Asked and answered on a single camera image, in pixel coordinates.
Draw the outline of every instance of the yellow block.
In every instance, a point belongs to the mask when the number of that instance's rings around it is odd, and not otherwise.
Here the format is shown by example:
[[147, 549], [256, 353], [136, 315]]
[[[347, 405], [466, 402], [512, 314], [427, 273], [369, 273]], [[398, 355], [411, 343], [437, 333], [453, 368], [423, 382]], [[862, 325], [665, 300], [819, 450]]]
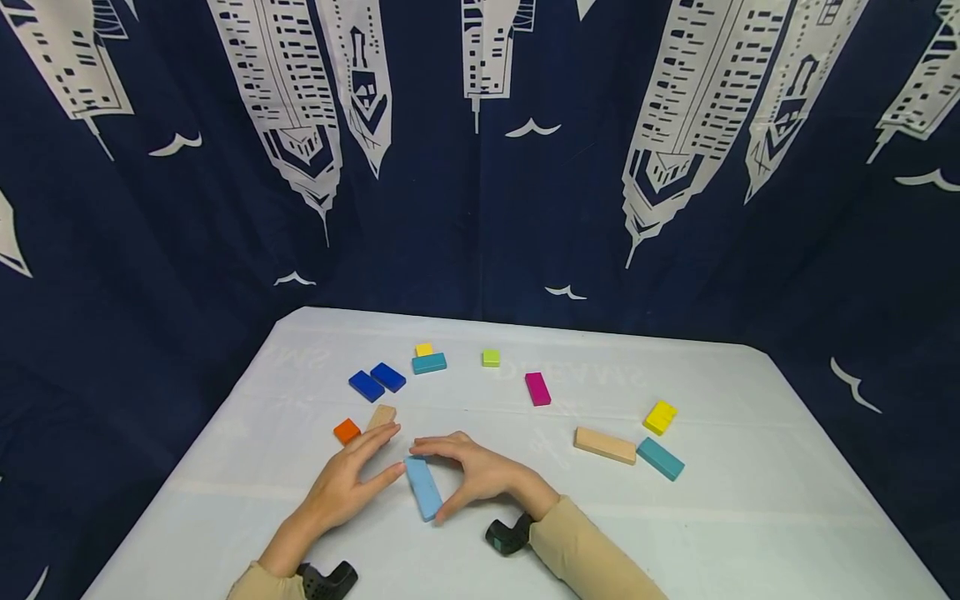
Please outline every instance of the yellow block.
[[673, 418], [676, 416], [677, 409], [660, 400], [643, 421], [643, 426], [661, 436], [666, 432], [666, 428], [670, 426], [670, 423], [673, 422]]

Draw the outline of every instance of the magenta block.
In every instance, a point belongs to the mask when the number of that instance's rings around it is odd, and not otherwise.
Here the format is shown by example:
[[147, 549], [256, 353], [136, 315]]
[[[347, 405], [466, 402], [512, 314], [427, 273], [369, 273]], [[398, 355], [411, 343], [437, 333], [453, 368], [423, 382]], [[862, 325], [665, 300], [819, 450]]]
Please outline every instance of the magenta block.
[[527, 389], [530, 390], [530, 399], [534, 401], [534, 406], [546, 406], [550, 403], [550, 393], [543, 381], [543, 373], [528, 372], [523, 378], [527, 380]]

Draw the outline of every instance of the orange block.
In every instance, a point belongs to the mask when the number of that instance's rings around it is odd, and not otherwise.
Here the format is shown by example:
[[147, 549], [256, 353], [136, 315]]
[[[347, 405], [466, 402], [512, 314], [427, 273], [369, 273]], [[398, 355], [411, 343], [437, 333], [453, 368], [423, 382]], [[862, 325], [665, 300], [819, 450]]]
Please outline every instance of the orange block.
[[341, 444], [347, 445], [353, 438], [360, 435], [360, 428], [352, 420], [347, 419], [333, 428], [333, 435], [337, 436]]

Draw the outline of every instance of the hand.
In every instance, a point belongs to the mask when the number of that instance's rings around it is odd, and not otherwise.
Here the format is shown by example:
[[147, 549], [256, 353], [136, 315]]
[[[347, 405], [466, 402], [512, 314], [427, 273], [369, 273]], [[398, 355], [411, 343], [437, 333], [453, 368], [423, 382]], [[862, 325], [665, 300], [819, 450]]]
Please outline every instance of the hand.
[[394, 483], [405, 470], [403, 463], [385, 468], [366, 483], [360, 482], [360, 469], [399, 430], [395, 423], [380, 425], [334, 454], [303, 502], [277, 529], [260, 556], [260, 566], [277, 577], [293, 576], [317, 538], [351, 520]]
[[396, 463], [370, 481], [360, 482], [360, 469], [399, 430], [396, 423], [375, 427], [351, 440], [326, 463], [295, 513], [316, 532], [317, 538], [354, 518], [403, 474], [403, 463]]
[[560, 495], [534, 471], [487, 450], [463, 431], [441, 438], [416, 438], [410, 453], [444, 456], [459, 462], [464, 469], [464, 483], [437, 512], [438, 524], [474, 500], [502, 493], [513, 496], [536, 521], [543, 519], [560, 501]]

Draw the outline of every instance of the navy blue curtain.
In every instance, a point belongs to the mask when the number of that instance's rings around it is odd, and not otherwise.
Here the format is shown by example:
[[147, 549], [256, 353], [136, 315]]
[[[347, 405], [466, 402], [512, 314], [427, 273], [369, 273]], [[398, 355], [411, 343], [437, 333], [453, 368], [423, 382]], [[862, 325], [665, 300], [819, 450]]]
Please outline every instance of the navy blue curtain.
[[[256, 63], [236, 58], [256, 50], [231, 42], [249, 35], [243, 10], [265, 21], [276, 2], [222, 4], [0, 0], [0, 581], [13, 598], [45, 569], [39, 598], [83, 593], [273, 322], [302, 305], [760, 348], [960, 594], [949, 2], [364, 0], [373, 24], [351, 29], [331, 10], [342, 3], [297, 0], [280, 23], [295, 31], [278, 35], [300, 46], [276, 37], [267, 62], [282, 75], [284, 52], [306, 56], [320, 100], [290, 84], [282, 99], [306, 108], [283, 125], [255, 100], [269, 95]], [[683, 144], [670, 128], [692, 110], [706, 123], [726, 93], [677, 114], [657, 94], [684, 88], [670, 44], [702, 37], [678, 15], [731, 6], [776, 34], [726, 49], [714, 74], [730, 71], [739, 104], [697, 150], [709, 125]], [[836, 52], [791, 62], [808, 17], [852, 21]], [[47, 62], [34, 32], [89, 44], [71, 59], [106, 73], [108, 92], [70, 87], [65, 69], [80, 67]], [[471, 73], [485, 83], [469, 87]]]

